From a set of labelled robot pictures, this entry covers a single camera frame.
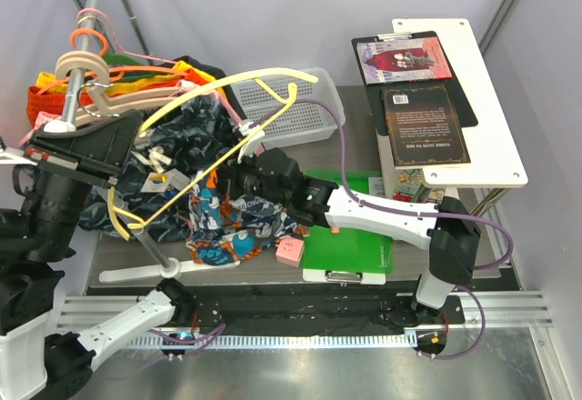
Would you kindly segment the colourful patterned shorts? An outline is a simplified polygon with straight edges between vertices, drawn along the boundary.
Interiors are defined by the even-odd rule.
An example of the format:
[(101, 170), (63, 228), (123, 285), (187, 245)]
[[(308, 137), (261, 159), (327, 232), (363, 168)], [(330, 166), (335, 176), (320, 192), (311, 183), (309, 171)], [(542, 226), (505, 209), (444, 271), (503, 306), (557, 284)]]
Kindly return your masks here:
[(309, 236), (281, 206), (252, 195), (232, 199), (219, 192), (215, 171), (192, 187), (186, 247), (197, 264), (220, 266), (248, 260), (286, 238)]

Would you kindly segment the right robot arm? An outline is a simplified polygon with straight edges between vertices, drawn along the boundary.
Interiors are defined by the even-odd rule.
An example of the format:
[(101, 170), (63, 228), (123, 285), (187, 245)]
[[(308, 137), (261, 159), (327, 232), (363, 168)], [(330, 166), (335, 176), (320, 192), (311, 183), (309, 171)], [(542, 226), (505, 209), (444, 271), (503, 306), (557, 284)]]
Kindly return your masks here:
[(410, 301), (420, 322), (434, 321), (453, 289), (473, 278), (481, 231), (454, 197), (434, 205), (362, 194), (348, 184), (305, 175), (276, 148), (257, 157), (227, 159), (217, 169), (217, 189), (234, 200), (251, 195), (278, 205), (301, 225), (367, 231), (426, 251), (428, 268)]

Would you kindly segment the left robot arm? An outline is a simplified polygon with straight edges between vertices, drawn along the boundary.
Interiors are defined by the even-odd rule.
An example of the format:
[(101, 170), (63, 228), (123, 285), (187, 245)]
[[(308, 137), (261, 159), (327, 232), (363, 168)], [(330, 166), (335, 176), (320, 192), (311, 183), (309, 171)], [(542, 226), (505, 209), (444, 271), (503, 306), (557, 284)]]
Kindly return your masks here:
[(37, 130), (21, 149), (3, 147), (16, 168), (32, 166), (19, 209), (1, 213), (1, 396), (67, 399), (112, 354), (160, 325), (186, 325), (194, 297), (167, 278), (124, 312), (79, 333), (45, 333), (71, 240), (94, 187), (116, 184), (143, 117), (136, 110), (63, 133)]

